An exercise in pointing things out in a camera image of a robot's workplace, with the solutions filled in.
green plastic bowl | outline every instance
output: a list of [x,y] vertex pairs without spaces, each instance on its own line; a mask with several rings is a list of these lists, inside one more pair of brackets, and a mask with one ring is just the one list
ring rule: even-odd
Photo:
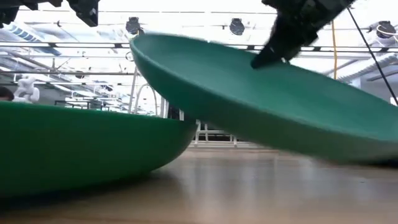
[[158,117],[0,102],[0,198],[146,174],[177,158],[196,131]]
[[187,114],[248,141],[335,162],[398,157],[398,109],[315,72],[171,35],[131,41],[149,84]]

wooden table surface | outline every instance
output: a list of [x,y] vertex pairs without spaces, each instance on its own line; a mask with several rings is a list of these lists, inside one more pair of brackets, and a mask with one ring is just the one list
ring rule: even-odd
[[138,182],[8,206],[2,224],[395,224],[398,171],[265,151],[188,150]]

ceiling light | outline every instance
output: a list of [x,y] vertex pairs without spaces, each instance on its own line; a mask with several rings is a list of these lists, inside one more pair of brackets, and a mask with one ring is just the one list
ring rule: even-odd
[[388,39],[397,33],[395,27],[391,25],[390,21],[380,21],[377,26],[376,34],[382,39]]
[[244,32],[244,25],[242,23],[242,19],[233,18],[231,24],[229,25],[229,30],[234,35],[243,35]]
[[76,71],[76,72],[77,73],[82,73],[82,75],[75,75],[76,78],[78,78],[78,79],[84,79],[85,78],[83,71]]
[[136,35],[139,33],[140,29],[141,29],[141,25],[139,24],[138,17],[130,17],[129,20],[126,22],[126,30],[130,34]]

white robot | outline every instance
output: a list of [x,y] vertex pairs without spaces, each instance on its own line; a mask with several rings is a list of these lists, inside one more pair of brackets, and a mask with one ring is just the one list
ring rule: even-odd
[[18,88],[14,93],[13,102],[21,103],[35,103],[40,98],[40,90],[34,86],[36,79],[30,75],[23,75],[20,80],[18,80]]

yellow pole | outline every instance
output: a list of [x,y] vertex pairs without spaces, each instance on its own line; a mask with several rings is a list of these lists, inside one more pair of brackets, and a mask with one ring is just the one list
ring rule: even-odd
[[337,79],[337,50],[336,50],[336,34],[335,34],[335,22],[331,22],[331,33],[333,37],[333,51],[334,51],[334,58],[335,58],[335,71],[334,71],[334,79]]

